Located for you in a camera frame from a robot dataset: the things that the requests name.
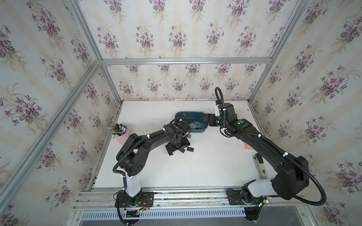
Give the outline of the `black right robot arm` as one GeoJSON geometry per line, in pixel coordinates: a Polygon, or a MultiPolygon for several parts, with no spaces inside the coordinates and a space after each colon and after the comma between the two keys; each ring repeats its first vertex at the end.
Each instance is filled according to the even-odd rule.
{"type": "Polygon", "coordinates": [[[242,187],[243,202],[250,204],[254,199],[267,196],[278,196],[285,200],[295,198],[313,206],[322,206],[327,195],[321,183],[309,172],[308,161],[302,157],[284,151],[269,138],[262,135],[256,127],[246,119],[238,119],[234,106],[226,103],[222,91],[215,88],[216,110],[210,116],[209,125],[219,127],[219,132],[227,138],[236,138],[251,146],[276,171],[272,179],[253,180],[242,187]],[[310,201],[298,196],[313,182],[320,192],[318,201],[310,201]]]}

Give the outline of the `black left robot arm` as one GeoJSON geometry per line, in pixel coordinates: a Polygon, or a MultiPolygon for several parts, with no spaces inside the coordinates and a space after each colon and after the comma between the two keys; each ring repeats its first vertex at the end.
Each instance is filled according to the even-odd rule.
{"type": "Polygon", "coordinates": [[[131,134],[118,152],[117,162],[112,169],[114,173],[122,175],[124,192],[130,198],[139,196],[139,174],[145,167],[150,152],[163,144],[169,155],[173,155],[175,151],[184,152],[190,145],[187,139],[190,132],[190,125],[180,120],[172,121],[154,133],[142,136],[131,134]]]}

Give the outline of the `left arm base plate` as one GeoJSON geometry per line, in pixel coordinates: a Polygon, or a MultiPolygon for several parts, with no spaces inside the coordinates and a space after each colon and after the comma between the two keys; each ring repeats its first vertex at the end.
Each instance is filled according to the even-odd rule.
{"type": "Polygon", "coordinates": [[[143,211],[153,206],[154,195],[154,192],[140,191],[135,197],[130,197],[125,190],[116,192],[113,198],[120,220],[130,221],[131,218],[139,218],[143,211]]]}

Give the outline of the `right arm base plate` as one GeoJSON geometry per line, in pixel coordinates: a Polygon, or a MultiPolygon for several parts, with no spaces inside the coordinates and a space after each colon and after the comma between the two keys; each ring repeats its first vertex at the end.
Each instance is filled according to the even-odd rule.
{"type": "Polygon", "coordinates": [[[267,197],[254,197],[247,190],[226,189],[225,191],[229,205],[251,205],[245,207],[245,219],[250,222],[256,222],[261,214],[261,209],[267,204],[267,197]]]}

